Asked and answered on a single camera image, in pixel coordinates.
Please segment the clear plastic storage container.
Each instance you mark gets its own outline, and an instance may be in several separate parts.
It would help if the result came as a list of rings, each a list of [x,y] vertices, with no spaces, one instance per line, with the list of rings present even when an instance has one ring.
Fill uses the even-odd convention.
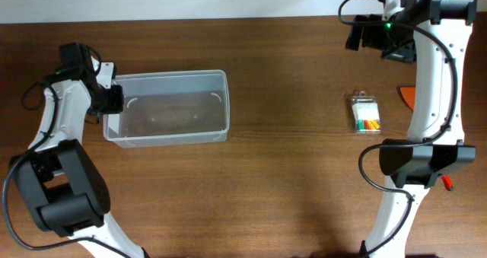
[[[224,71],[119,75],[123,111],[103,117],[103,136],[121,148],[227,140],[230,98]]]

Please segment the clear case of coloured bits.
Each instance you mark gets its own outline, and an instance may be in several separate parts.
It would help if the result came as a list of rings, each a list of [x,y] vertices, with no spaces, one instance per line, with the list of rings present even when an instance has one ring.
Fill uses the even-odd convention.
[[[359,91],[351,96],[351,105],[357,133],[381,133],[380,114],[375,96]]]

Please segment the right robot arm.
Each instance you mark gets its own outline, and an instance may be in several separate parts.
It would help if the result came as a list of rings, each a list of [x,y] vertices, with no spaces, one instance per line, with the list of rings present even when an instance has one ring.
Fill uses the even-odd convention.
[[[415,106],[407,137],[376,145],[383,197],[359,256],[403,257],[430,189],[476,157],[475,148],[464,142],[461,91],[477,0],[378,1],[382,14],[349,21],[345,46],[378,49],[383,59],[415,64]]]

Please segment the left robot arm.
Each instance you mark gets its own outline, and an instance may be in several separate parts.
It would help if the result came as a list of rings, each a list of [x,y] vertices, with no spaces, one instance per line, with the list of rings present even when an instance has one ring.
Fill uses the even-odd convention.
[[[61,65],[36,85],[42,89],[40,127],[28,149],[14,156],[2,187],[2,211],[11,236],[25,249],[80,244],[94,257],[146,257],[110,212],[107,184],[82,146],[85,119],[123,111],[123,89],[112,80],[116,66],[83,43],[59,47]],[[60,242],[26,243],[8,212],[14,182],[36,226]]]

